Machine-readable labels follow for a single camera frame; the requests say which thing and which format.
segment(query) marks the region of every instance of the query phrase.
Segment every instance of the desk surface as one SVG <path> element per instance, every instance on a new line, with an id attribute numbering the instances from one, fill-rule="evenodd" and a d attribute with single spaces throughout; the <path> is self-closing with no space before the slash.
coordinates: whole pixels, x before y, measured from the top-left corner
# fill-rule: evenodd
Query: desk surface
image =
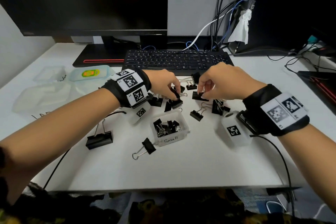
<path id="1" fill-rule="evenodd" d="M 0 89 L 0 138 L 4 138 L 27 124 L 21 116 L 11 112 L 15 99 L 23 89 L 36 85 L 32 79 L 44 66 L 65 65 L 67 71 L 84 49 L 84 44 L 56 44 L 23 72 Z M 282 91 L 289 91 L 308 109 L 311 123 L 336 140 L 336 116 L 294 73 L 288 72 L 284 64 L 290 58 L 271 61 L 267 57 L 232 57 L 257 80 L 272 83 Z M 301 62 L 293 70 L 307 70 Z M 276 150 L 262 139 L 254 138 L 251 145 L 232 148 L 222 138 L 218 129 L 221 116 L 210 110 L 203 113 L 201 122 L 189 113 L 198 110 L 200 102 L 191 99 L 192 91 L 186 91 L 183 100 L 183 116 L 191 132 L 176 143 L 156 147 L 153 154 L 142 155 L 137 161 L 132 153 L 140 149 L 141 142 L 148 137 L 153 141 L 149 120 L 163 113 L 161 108 L 152 107 L 150 113 L 136 125 L 129 125 L 123 114 L 113 115 L 106 120 L 107 130 L 114 136 L 112 144 L 88 150 L 86 137 L 76 144 L 61 162 L 48 190 L 70 191 L 124 191 L 135 189 L 164 188 L 210 188 L 210 187 L 281 187 L 288 184 L 283 162 Z M 232 110 L 242 110 L 240 100 L 227 101 Z M 303 185 L 305 180 L 279 140 L 267 136 L 283 153 L 287 161 L 293 185 Z M 56 166 L 59 158 L 42 170 L 33 179 L 43 186 Z"/>

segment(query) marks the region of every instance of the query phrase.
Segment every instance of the right hand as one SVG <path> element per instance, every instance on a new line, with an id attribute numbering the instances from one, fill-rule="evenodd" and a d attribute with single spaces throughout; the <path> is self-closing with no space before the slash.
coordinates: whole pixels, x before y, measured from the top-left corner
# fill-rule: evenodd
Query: right hand
<path id="1" fill-rule="evenodd" d="M 199 78 L 197 93 L 204 91 L 202 98 L 205 99 L 245 99 L 266 85 L 250 77 L 240 67 L 220 62 Z"/>

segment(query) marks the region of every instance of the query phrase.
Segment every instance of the computer monitor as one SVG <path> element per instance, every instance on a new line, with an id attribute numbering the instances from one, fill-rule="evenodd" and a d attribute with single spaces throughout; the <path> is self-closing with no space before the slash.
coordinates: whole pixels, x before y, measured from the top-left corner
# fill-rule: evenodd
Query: computer monitor
<path id="1" fill-rule="evenodd" d="M 25 36 L 167 35 L 168 0 L 0 0 Z"/>

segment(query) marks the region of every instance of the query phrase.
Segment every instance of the black keyboard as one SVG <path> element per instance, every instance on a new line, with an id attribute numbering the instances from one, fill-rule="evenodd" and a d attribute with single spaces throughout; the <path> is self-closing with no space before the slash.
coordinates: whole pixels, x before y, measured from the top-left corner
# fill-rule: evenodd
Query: black keyboard
<path id="1" fill-rule="evenodd" d="M 123 70 L 137 67 L 140 69 L 167 69 L 175 75 L 201 74 L 219 62 L 233 65 L 227 52 L 197 52 L 169 50 L 129 50 Z"/>

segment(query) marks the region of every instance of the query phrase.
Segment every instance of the white tissue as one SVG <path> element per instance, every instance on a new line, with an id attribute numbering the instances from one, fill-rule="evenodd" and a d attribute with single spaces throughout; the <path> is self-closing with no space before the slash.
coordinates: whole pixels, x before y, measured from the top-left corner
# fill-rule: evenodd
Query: white tissue
<path id="1" fill-rule="evenodd" d="M 252 11 L 247 9 L 241 11 L 240 14 L 239 22 L 230 35 L 229 42 L 239 41 L 247 44 L 249 40 L 249 20 L 251 19 Z"/>

